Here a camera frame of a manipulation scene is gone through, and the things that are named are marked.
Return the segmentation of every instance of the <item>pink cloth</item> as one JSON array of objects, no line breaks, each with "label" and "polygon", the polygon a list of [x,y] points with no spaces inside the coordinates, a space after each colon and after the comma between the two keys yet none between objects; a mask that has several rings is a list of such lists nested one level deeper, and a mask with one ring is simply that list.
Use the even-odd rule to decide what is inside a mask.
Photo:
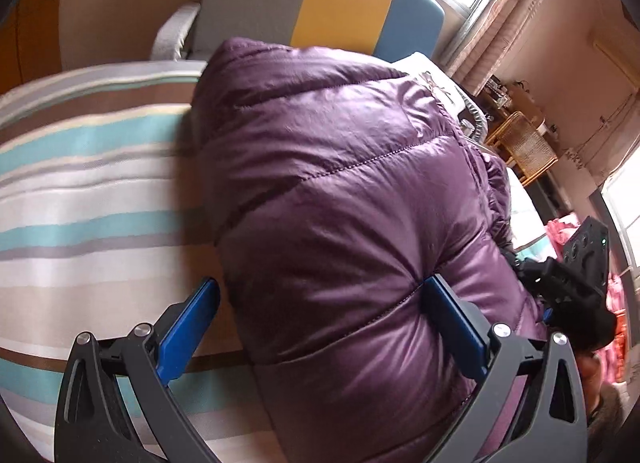
[{"label": "pink cloth", "polygon": [[[562,259],[562,247],[575,234],[580,227],[580,221],[575,214],[569,214],[561,219],[549,221],[546,226],[546,236],[551,241],[558,259]],[[620,277],[609,273],[607,282],[607,308],[612,311],[622,311],[625,309],[625,296]],[[609,383],[617,382],[618,368],[620,367],[621,357],[623,353],[616,349],[616,341],[614,340],[608,346],[603,347],[596,353],[602,361],[602,380]]]}]

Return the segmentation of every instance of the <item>wicker chair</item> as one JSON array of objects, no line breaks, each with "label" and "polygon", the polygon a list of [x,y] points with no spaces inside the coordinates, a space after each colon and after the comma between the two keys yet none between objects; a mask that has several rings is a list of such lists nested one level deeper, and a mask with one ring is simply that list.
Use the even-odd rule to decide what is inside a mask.
[{"label": "wicker chair", "polygon": [[551,146],[519,110],[496,129],[487,141],[487,145],[498,144],[511,155],[507,163],[513,162],[522,170],[524,175],[520,182],[523,186],[527,186],[558,161]]}]

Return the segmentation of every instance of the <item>pink wall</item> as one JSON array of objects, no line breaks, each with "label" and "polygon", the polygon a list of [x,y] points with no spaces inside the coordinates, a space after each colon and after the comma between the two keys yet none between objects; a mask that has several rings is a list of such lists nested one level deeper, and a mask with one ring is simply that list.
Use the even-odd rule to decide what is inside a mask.
[{"label": "pink wall", "polygon": [[[622,19],[619,0],[544,0],[535,19],[514,44],[496,75],[526,80],[547,125],[558,126],[562,148],[576,147],[632,93],[622,72],[591,45],[602,20]],[[589,159],[609,131],[598,133],[582,151]],[[552,173],[582,218],[592,212],[588,195],[596,188],[590,172],[563,157]]]}]

